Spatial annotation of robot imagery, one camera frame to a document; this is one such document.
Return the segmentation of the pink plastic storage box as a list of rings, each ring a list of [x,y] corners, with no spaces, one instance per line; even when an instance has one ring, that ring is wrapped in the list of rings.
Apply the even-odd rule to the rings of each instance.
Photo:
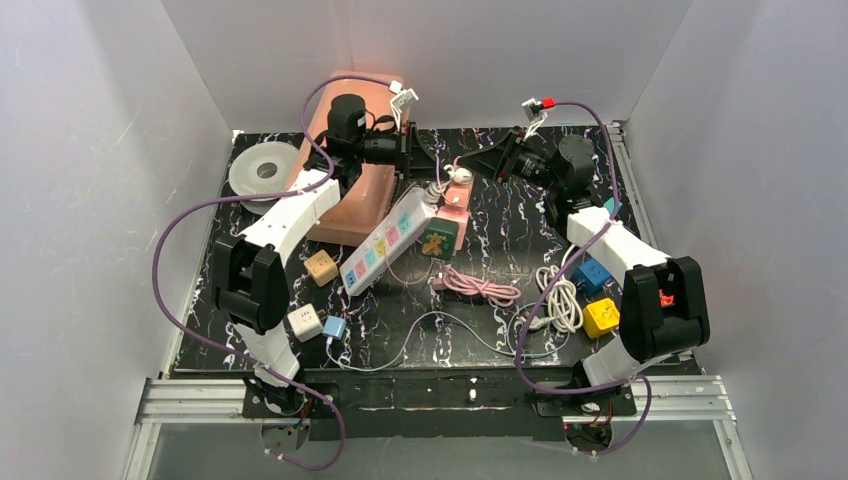
[[[332,99],[347,93],[362,97],[367,109],[376,116],[390,112],[392,94],[386,86],[363,80],[335,81],[310,102],[307,126],[312,136],[326,129]],[[328,244],[359,245],[384,219],[394,187],[393,166],[364,164],[357,182],[340,203],[328,210],[320,218],[320,223],[309,230],[306,238]]]

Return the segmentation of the tan cube socket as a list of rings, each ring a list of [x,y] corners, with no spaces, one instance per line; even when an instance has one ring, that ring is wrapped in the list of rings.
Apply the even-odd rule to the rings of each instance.
[[[323,287],[339,275],[336,261],[323,249],[304,261],[304,267],[318,287]]]

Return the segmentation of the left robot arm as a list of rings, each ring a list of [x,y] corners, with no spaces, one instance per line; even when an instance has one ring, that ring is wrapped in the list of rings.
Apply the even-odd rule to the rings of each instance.
[[[335,97],[325,129],[304,136],[308,156],[293,185],[254,224],[215,240],[213,300],[244,340],[261,382],[286,388],[300,367],[283,324],[290,301],[285,266],[292,251],[359,181],[364,165],[391,165],[411,174],[413,163],[425,157],[416,151],[416,124],[404,118],[413,97],[402,92],[391,100],[391,130],[367,126],[364,98]]]

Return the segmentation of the white cube socket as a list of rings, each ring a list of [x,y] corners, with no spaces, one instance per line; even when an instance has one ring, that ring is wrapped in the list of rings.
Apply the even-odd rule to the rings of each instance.
[[[289,312],[287,320],[299,342],[315,338],[323,330],[322,316],[312,304],[306,304]]]

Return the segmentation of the red cube socket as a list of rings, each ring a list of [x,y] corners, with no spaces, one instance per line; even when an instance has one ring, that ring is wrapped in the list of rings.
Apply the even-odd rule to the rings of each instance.
[[[660,305],[662,308],[669,308],[676,303],[675,295],[665,292],[663,289],[658,290]]]

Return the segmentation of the dark green cube socket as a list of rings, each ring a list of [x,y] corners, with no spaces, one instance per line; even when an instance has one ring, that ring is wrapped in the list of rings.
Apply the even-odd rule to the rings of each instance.
[[[421,253],[429,258],[448,261],[455,253],[459,224],[433,217],[420,235]]]

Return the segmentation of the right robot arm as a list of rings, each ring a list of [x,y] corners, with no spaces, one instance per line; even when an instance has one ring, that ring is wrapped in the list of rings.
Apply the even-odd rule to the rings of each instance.
[[[518,128],[489,148],[458,158],[459,166],[497,182],[513,177],[545,192],[549,227],[589,254],[622,288],[619,334],[579,361],[572,382],[530,386],[549,395],[585,395],[616,388],[650,363],[705,344],[710,338],[700,265],[672,258],[632,234],[591,195],[594,146],[564,137],[552,152],[522,138]]]

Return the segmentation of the light blue plug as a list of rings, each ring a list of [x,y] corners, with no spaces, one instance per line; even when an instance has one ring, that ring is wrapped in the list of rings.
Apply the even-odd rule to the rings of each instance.
[[[322,335],[329,342],[342,340],[347,329],[347,321],[339,316],[330,315],[326,318],[322,329]]]

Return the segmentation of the yellow cube socket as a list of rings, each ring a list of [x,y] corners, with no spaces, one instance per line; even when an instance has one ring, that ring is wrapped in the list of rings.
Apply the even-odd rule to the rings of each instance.
[[[604,298],[586,305],[583,310],[583,328],[590,339],[597,339],[614,331],[620,322],[615,302]]]

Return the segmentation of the teal power strip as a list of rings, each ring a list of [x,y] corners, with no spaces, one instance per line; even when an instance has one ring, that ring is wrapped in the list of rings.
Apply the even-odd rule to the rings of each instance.
[[[614,198],[607,199],[604,204],[604,208],[608,211],[609,214],[612,214],[615,211],[616,202]]]

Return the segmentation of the white power strip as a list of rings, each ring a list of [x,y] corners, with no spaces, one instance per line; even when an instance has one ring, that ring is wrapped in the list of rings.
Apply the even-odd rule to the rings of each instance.
[[[428,192],[411,188],[340,265],[345,292],[359,296],[423,233],[437,207]]]

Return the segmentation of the blue cube socket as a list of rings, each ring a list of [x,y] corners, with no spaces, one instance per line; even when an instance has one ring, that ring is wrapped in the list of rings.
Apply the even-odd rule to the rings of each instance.
[[[591,296],[603,289],[612,278],[610,272],[595,258],[581,263],[571,276],[571,282],[584,295]]]

